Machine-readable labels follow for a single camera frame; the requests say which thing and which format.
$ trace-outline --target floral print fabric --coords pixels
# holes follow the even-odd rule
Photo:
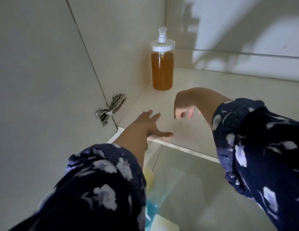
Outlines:
[[[239,98],[221,104],[213,136],[225,178],[279,231],[299,230],[299,122]]]
[[[134,155],[97,144],[72,155],[67,174],[32,217],[11,230],[144,230],[146,181]]]

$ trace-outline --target metal hinge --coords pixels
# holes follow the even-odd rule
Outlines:
[[[108,124],[109,116],[114,115],[123,105],[123,103],[126,101],[126,95],[125,94],[117,94],[115,93],[113,95],[113,101],[110,109],[99,109],[96,112],[97,118],[100,120],[100,123],[102,126],[105,126]]]

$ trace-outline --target soap dispenser bottle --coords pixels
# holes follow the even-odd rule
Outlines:
[[[158,40],[151,42],[152,85],[156,90],[173,86],[175,41],[167,39],[167,28],[159,28]]]

